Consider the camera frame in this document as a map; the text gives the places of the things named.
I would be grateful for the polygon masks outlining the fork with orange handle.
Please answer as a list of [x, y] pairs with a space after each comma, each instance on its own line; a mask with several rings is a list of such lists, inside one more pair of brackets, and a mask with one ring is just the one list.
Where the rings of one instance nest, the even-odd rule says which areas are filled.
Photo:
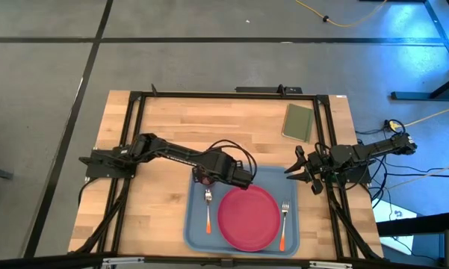
[[290, 209], [290, 201], [285, 200], [282, 202], [281, 206], [281, 213], [282, 213], [282, 231], [280, 235], [280, 241], [279, 241], [279, 250], [281, 252], [285, 251], [286, 248], [286, 238], [285, 238], [285, 228], [286, 228], [286, 220], [287, 220], [287, 214]]

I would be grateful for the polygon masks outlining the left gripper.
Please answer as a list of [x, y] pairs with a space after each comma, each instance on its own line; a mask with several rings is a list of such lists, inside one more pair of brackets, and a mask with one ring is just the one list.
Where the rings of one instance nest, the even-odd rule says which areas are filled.
[[245, 170], [241, 161], [236, 161], [231, 155], [220, 149], [192, 155], [194, 168], [193, 180], [201, 183], [201, 178], [207, 176], [215, 183], [232, 185], [248, 189], [253, 182], [253, 174]]

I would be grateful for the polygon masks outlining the spoon with orange handle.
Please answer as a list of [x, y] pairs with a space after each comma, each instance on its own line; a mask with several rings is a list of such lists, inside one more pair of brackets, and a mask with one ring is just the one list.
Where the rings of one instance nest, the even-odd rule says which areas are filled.
[[212, 194], [210, 189], [205, 190], [204, 199], [206, 203], [206, 233], [211, 234], [212, 226], [211, 226], [210, 203], [212, 201]]

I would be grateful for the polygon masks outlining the white floor panel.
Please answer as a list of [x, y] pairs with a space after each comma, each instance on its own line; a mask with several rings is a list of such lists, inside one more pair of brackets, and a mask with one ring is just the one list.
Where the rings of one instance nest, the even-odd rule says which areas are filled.
[[[374, 218], [377, 223], [390, 221], [390, 220], [402, 220], [416, 218], [418, 215], [410, 210], [401, 208], [397, 205], [392, 205], [389, 202], [381, 200], [380, 202], [373, 201]], [[392, 248], [398, 252], [406, 255], [412, 254], [413, 235], [406, 236], [380, 236], [380, 243], [386, 247]]]

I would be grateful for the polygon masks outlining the yellow power plug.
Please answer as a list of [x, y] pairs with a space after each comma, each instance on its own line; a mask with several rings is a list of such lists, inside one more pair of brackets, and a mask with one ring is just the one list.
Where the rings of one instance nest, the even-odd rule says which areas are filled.
[[394, 132], [394, 133], [405, 133], [406, 132], [405, 125], [402, 124], [401, 121], [394, 120], [394, 119], [385, 120], [383, 129], [386, 130], [387, 132]]

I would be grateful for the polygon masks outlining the black mounting bar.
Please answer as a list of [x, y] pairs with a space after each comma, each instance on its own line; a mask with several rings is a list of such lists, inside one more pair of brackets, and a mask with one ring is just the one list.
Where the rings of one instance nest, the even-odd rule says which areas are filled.
[[236, 87], [236, 93], [278, 93], [286, 94], [302, 94], [301, 87], [286, 87], [282, 84], [276, 87]]

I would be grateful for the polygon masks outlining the black table edge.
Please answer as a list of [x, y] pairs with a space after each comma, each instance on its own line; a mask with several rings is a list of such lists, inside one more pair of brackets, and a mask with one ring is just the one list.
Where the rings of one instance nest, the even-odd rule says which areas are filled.
[[449, 212], [377, 223], [381, 237], [437, 234], [449, 230]]

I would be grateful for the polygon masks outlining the black aluminium table frame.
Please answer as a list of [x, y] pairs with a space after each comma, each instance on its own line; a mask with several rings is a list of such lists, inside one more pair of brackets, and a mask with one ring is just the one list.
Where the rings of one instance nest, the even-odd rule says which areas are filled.
[[[112, 90], [102, 113], [95, 147], [119, 145], [130, 91]], [[282, 136], [288, 103], [313, 108], [313, 100], [284, 99], [277, 94], [160, 92], [144, 100], [140, 132], [154, 132], [171, 142], [203, 150], [229, 139], [248, 150], [259, 165], [290, 167], [300, 144]], [[346, 96], [329, 96], [337, 143], [354, 144], [356, 134]], [[118, 253], [166, 258], [231, 258], [192, 250], [184, 241], [184, 218], [191, 168], [158, 158], [141, 164], [131, 179]], [[110, 179], [98, 179], [83, 192], [68, 250], [76, 250], [103, 218]], [[315, 196], [310, 184], [297, 183], [300, 248], [293, 259], [335, 260], [325, 192]], [[370, 198], [363, 187], [347, 192], [351, 219], [372, 250], [383, 255]]]

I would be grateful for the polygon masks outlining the green notebook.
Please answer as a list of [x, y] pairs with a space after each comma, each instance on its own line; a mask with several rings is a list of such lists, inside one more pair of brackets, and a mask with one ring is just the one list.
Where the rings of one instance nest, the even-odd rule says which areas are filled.
[[314, 111], [310, 108], [289, 104], [285, 113], [282, 135], [308, 143], [310, 141]]

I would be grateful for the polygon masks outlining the black frame crossbar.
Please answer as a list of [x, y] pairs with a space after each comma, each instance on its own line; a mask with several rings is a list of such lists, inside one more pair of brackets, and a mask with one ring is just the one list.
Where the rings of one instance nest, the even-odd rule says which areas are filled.
[[116, 253], [71, 253], [59, 256], [41, 256], [0, 260], [0, 269], [84, 269], [103, 265], [126, 264], [214, 265], [220, 268], [237, 266], [283, 266], [300, 269], [449, 269], [448, 266], [424, 266], [390, 262], [386, 259], [339, 258], [319, 259], [252, 259], [178, 256], [119, 256]]

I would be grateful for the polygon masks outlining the red round plate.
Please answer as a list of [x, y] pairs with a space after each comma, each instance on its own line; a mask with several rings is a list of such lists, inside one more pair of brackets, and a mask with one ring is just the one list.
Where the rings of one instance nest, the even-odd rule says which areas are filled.
[[281, 225], [280, 210], [264, 188], [233, 188], [220, 201], [217, 223], [229, 245], [244, 252], [258, 252], [276, 238]]

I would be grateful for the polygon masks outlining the blue-grey plastic tray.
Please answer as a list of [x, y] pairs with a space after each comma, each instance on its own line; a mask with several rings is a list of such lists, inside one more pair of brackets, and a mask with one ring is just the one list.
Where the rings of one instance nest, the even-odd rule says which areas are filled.
[[[300, 224], [298, 213], [297, 183], [286, 179], [283, 167], [260, 167], [252, 185], [264, 188], [276, 200], [280, 210], [281, 225], [274, 241], [264, 250], [258, 252], [244, 252], [229, 245], [218, 228], [217, 210], [223, 196], [233, 188], [230, 185], [216, 182], [212, 186], [190, 182], [188, 191], [188, 204], [185, 214], [184, 240], [192, 249], [205, 253], [221, 253], [230, 255], [251, 255], [266, 258], [289, 258], [293, 256], [300, 246]], [[212, 233], [206, 233], [206, 203], [204, 193], [211, 190], [210, 203]], [[282, 231], [281, 206], [285, 200], [290, 201], [287, 214], [285, 238], [285, 251], [279, 250], [279, 241]]]

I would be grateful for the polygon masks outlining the black table leg frame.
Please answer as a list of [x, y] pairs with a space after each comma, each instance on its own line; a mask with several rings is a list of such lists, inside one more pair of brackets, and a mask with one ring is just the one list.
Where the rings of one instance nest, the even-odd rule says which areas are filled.
[[[423, 4], [435, 25], [439, 36], [443, 39], [443, 45], [447, 49], [449, 54], [449, 37], [445, 32], [443, 25], [440, 23], [436, 12], [431, 6], [430, 0], [424, 0]], [[393, 100], [399, 101], [441, 101], [449, 102], [449, 81], [445, 82], [442, 86], [436, 88], [432, 92], [408, 92], [408, 91], [394, 91], [390, 93], [390, 97]]]

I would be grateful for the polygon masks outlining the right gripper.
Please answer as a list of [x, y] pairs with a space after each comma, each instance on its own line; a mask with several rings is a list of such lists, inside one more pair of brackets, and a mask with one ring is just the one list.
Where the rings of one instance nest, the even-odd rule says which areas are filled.
[[330, 148], [325, 144], [316, 144], [316, 147], [317, 149], [309, 153], [306, 158], [303, 148], [296, 146], [295, 155], [297, 156], [297, 160], [285, 171], [285, 173], [292, 173], [303, 168], [302, 173], [292, 174], [287, 176], [286, 179], [311, 182], [311, 189], [314, 195], [320, 194], [323, 190], [322, 180], [317, 179], [316, 176], [322, 176], [331, 170], [329, 164]]

